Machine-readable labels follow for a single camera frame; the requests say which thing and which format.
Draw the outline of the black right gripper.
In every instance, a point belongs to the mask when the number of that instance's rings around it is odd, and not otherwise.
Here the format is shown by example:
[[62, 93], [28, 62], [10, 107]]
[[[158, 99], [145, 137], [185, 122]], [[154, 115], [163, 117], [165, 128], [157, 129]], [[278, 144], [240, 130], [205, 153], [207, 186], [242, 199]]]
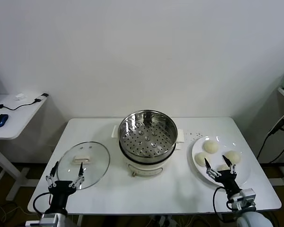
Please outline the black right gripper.
[[227, 195], [235, 195], [241, 191], [240, 187], [237, 185], [236, 179], [236, 165], [231, 162], [231, 160], [222, 155], [225, 165], [222, 171], [217, 172], [213, 170], [206, 158], [204, 158], [206, 173], [211, 177], [215, 178], [215, 181], [221, 183], [224, 186]]

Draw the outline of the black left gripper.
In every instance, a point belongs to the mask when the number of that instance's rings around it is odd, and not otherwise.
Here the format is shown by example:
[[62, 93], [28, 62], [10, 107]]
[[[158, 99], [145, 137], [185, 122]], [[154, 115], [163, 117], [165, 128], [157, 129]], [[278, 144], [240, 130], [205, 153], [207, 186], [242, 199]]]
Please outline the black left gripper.
[[84, 169], [83, 163], [79, 168], [78, 177], [73, 182], [71, 181], [55, 181], [55, 174], [58, 168], [59, 162], [57, 161], [54, 167], [51, 169], [50, 174], [46, 176], [46, 182], [48, 184], [49, 193], [52, 195], [52, 201], [50, 209], [64, 210], [67, 205], [68, 197], [80, 189], [81, 184], [84, 182]]

